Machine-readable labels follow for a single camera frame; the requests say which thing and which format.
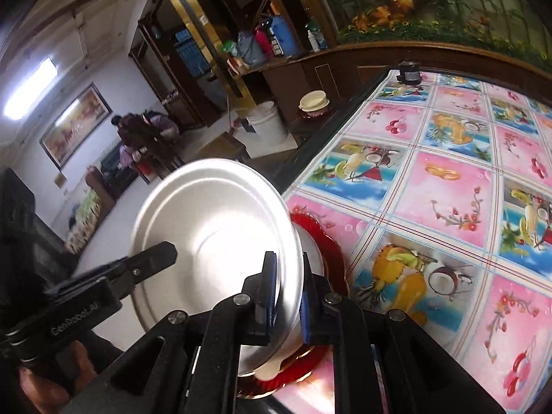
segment floral mural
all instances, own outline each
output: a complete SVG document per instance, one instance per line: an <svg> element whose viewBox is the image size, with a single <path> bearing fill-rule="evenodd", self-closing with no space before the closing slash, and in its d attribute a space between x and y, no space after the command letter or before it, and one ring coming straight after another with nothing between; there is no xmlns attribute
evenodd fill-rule
<svg viewBox="0 0 552 414"><path fill-rule="evenodd" d="M499 52L552 72L552 39L525 0L322 1L344 43L457 43Z"/></svg>

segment blue bottle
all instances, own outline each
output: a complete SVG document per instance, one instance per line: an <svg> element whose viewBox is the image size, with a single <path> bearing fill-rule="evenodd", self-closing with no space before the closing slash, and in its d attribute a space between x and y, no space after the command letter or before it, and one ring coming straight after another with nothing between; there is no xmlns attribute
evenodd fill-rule
<svg viewBox="0 0 552 414"><path fill-rule="evenodd" d="M297 48L292 32L280 15L272 17L271 28L285 56L293 56L299 53L299 48Z"/></svg>

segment ceiling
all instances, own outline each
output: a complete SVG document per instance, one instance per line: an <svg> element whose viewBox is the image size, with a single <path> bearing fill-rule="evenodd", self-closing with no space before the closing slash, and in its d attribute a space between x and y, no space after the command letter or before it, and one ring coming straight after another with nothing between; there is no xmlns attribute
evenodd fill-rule
<svg viewBox="0 0 552 414"><path fill-rule="evenodd" d="M87 75L117 53L128 51L147 0L93 0L64 12L39 32L40 24L75 0L37 0L10 33L0 53L0 162L13 161L24 141L49 122ZM20 121L2 116L7 99L50 57L58 70L46 96Z"/></svg>

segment fluorescent light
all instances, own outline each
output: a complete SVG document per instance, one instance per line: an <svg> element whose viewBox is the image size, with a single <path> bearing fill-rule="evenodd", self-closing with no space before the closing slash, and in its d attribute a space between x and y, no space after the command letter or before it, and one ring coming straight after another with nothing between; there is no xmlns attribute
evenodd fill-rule
<svg viewBox="0 0 552 414"><path fill-rule="evenodd" d="M73 112L73 110L75 109L75 107L78 106L78 104L80 103L80 101L77 99L75 99L75 101L73 101L71 103L71 105L69 107L67 107L67 109L65 109L63 111L63 113L60 115L60 117L56 120L56 126L59 126L60 124L63 123L63 121L65 120L65 118L67 118L67 116Z"/></svg>
<svg viewBox="0 0 552 414"><path fill-rule="evenodd" d="M57 76L57 69L50 58L40 64L38 70L23 82L10 96L4 107L4 115L12 120L21 120L40 99L42 93Z"/></svg>

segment green grass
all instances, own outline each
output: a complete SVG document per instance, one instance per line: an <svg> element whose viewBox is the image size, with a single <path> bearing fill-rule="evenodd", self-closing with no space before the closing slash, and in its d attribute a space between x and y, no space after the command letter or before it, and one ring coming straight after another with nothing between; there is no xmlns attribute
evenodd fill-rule
<svg viewBox="0 0 552 414"><path fill-rule="evenodd" d="M468 47L487 49L515 59L523 60L552 74L552 60L538 49L523 42L491 37L473 29L458 26L454 22L424 23L404 22L394 26L369 27L359 31L349 26L339 33L341 43L380 42L387 40L455 43Z"/></svg>

